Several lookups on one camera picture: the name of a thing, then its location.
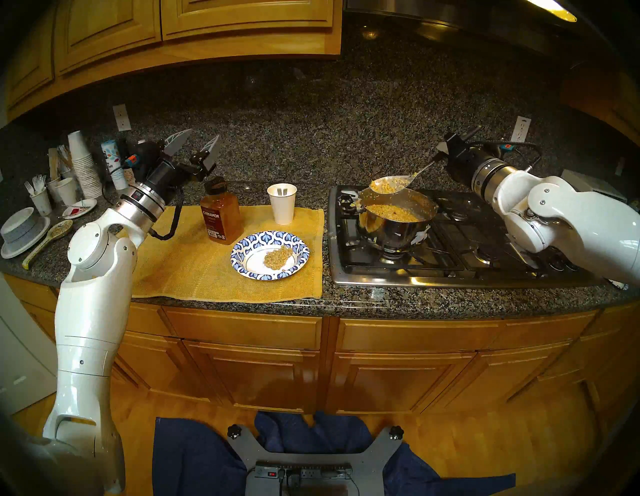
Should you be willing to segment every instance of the blue patterned bowl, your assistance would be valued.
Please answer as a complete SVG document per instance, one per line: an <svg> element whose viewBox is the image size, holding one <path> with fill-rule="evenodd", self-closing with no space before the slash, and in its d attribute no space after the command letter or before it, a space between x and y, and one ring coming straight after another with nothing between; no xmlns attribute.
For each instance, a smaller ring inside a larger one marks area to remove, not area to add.
<svg viewBox="0 0 640 496"><path fill-rule="evenodd" d="M264 257L281 246L293 250L293 255L280 270L264 265ZM238 241L231 250L231 266L244 277L260 281L274 281L298 272L309 260L307 245L296 235L284 231L262 231Z"/></svg>

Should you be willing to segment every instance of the spoon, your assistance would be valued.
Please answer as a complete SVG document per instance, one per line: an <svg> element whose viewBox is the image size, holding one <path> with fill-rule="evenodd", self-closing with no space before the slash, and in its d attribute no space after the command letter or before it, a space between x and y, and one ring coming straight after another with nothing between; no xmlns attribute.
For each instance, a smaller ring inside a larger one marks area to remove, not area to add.
<svg viewBox="0 0 640 496"><path fill-rule="evenodd" d="M27 258L22 261L22 268L25 270L29 270L29 264L33 262L33 259L42 251L46 246L56 239L63 237L69 230L71 226L74 224L72 220L63 220L62 222L58 222L55 226L49 229L47 235L44 237L42 242L35 247L35 249L29 253Z"/></svg>
<svg viewBox="0 0 640 496"><path fill-rule="evenodd" d="M439 162L446 156L447 155L444 154L443 152L438 152L431 158L429 163L423 168L421 168L418 172L414 172L411 175L388 175L385 177L380 177L378 179L374 179L373 181L371 181L371 184L369 185L369 187L375 193L379 193L381 195L391 195L393 193L397 193L398 191L402 191L404 188L409 186L415 180L416 177L418 177L418 174L427 170L433 164L435 164L436 162Z"/></svg>

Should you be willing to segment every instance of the range hood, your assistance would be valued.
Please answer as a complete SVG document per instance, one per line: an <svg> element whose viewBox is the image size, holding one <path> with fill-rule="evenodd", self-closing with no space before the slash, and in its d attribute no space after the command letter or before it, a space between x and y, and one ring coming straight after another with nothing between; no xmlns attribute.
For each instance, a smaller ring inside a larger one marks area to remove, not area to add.
<svg viewBox="0 0 640 496"><path fill-rule="evenodd" d="M525 0L345 0L345 10L390 16L432 41L498 55L510 45L569 67L609 53L587 23L565 22Z"/></svg>

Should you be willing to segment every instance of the small plate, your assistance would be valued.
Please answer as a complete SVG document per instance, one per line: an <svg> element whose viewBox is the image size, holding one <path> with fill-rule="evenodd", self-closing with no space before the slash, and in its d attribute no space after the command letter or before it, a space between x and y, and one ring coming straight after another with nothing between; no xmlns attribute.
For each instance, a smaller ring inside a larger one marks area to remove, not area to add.
<svg viewBox="0 0 640 496"><path fill-rule="evenodd" d="M281 246L293 250L293 255L280 270L264 265L264 257ZM296 235L284 231L262 231L238 241L231 250L231 266L244 277L260 281L273 281L298 272L309 260L307 245Z"/></svg>
<svg viewBox="0 0 640 496"><path fill-rule="evenodd" d="M84 214L88 214L89 212L91 212L97 204L98 204L98 200L94 198L89 198L87 200L80 200L79 202L74 203L73 205L69 205L65 209L65 211L62 212L62 218L67 220L77 219L78 217L82 217ZM85 208L86 210L82 210L77 214L71 215L71 212L73 212L74 209L77 209L77 208Z"/></svg>

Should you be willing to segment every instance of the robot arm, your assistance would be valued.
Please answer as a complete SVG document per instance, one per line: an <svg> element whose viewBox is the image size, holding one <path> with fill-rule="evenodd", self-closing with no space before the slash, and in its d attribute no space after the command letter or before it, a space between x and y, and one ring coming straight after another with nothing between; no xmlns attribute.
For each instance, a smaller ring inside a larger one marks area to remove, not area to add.
<svg viewBox="0 0 640 496"><path fill-rule="evenodd" d="M467 144L457 134L445 138L438 149L449 156L447 171L493 207L512 240L532 253L555 246L584 269L640 285L635 210L600 193L577 192L560 177L518 170L495 147Z"/></svg>
<svg viewBox="0 0 640 496"><path fill-rule="evenodd" d="M216 137L191 157L191 164L176 163L171 155L190 133L170 136L147 178L131 186L97 221L82 226L69 243L71 270L60 285L55 317L58 389L43 436L92 461L107 492L125 488L124 452L111 418L109 389L129 315L138 247L147 234L160 239L173 235L175 227L159 236L152 226L178 188L213 170L220 149ZM178 217L176 208L174 225ZM117 238L109 231L113 225L123 226L128 237Z"/></svg>

